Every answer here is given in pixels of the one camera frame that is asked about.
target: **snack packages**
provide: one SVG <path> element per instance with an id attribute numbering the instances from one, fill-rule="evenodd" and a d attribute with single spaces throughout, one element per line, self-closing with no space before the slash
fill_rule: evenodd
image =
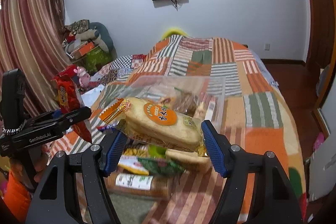
<path id="1" fill-rule="evenodd" d="M 172 197 L 178 183 L 178 177 L 138 176 L 117 172 L 111 173 L 104 180 L 109 193 L 166 200 Z"/>
<path id="2" fill-rule="evenodd" d="M 100 118 L 113 122 L 125 119 L 120 129 L 129 138 L 186 152 L 204 146 L 201 121 L 140 98 L 118 99 Z"/>
<path id="3" fill-rule="evenodd" d="M 62 114 L 84 106 L 77 86 L 69 76 L 56 76 L 55 79 L 58 86 L 58 100 Z M 83 140 L 92 143 L 91 125 L 88 120 L 78 122 L 71 127 Z"/>
<path id="4" fill-rule="evenodd" d="M 184 172 L 185 168 L 172 160 L 166 160 L 160 157 L 153 157 L 149 152 L 149 147 L 157 146 L 142 144 L 138 141 L 135 145 L 126 145 L 118 166 L 136 175 L 161 175 L 171 177 Z"/>
<path id="5" fill-rule="evenodd" d="M 111 129 L 113 128 L 112 125 L 108 124 L 106 126 L 100 126 L 100 127 L 96 127 L 100 132 L 104 132 L 106 129 Z"/>
<path id="6" fill-rule="evenodd" d="M 225 84 L 225 77 L 143 75 L 114 96 L 141 98 L 201 122 L 208 119 L 219 132 Z"/>

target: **blue rubber gripper pad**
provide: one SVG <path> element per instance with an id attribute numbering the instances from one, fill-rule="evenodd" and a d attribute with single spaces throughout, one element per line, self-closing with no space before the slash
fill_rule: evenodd
<path id="1" fill-rule="evenodd" d="M 117 169 L 120 156 L 126 145 L 126 141 L 127 136 L 121 131 L 119 131 L 106 157 L 107 162 L 106 167 L 104 169 L 104 173 L 106 175 L 110 175 Z"/>
<path id="2" fill-rule="evenodd" d="M 205 147 L 208 151 L 212 165 L 215 171 L 225 178 L 227 170 L 225 168 L 224 154 L 219 148 L 215 138 L 212 136 L 212 133 L 205 122 L 201 123 L 201 128 L 205 139 Z"/>

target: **orange bag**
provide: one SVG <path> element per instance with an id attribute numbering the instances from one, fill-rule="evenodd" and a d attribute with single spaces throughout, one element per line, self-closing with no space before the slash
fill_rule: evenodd
<path id="1" fill-rule="evenodd" d="M 69 76 L 56 76 L 55 79 L 58 86 L 58 100 L 63 114 L 84 106 L 77 86 Z M 91 125 L 88 120 L 78 122 L 71 127 L 83 140 L 92 143 Z"/>

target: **patchwork quilt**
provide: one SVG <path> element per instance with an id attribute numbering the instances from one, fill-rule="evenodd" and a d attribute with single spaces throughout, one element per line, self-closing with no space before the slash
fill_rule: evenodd
<path id="1" fill-rule="evenodd" d="M 282 95 L 265 80 L 253 54 L 246 47 L 219 37 L 196 39 L 173 35 L 158 42 L 137 69 L 108 83 L 91 107 L 93 143 L 100 143 L 104 137 L 96 129 L 96 126 L 103 124 L 98 115 L 114 103 L 115 96 L 142 75 L 225 76 L 226 98 L 220 134 L 247 152 L 264 154 L 268 150 L 273 151 L 290 178 L 305 216 L 305 175 L 295 121 Z M 89 146 L 74 133 L 69 133 L 54 142 L 51 156 L 58 150 L 77 153 Z M 226 179 L 214 169 L 206 174 L 184 173 L 172 198 L 153 202 L 141 221 L 143 224 L 206 224 L 215 210 L 225 182 Z M 244 222 L 248 216 L 253 182 L 254 175 L 250 174 L 240 222 Z M 85 205 L 80 177 L 77 184 L 80 202 Z"/>

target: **stuffed animal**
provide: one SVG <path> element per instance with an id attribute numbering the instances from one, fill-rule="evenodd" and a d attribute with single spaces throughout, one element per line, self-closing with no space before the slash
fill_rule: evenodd
<path id="1" fill-rule="evenodd" d="M 86 73 L 85 68 L 83 67 L 77 67 L 77 69 L 73 70 L 79 77 L 79 84 L 82 88 L 85 88 L 89 85 L 90 83 L 90 78 L 91 76 Z"/>

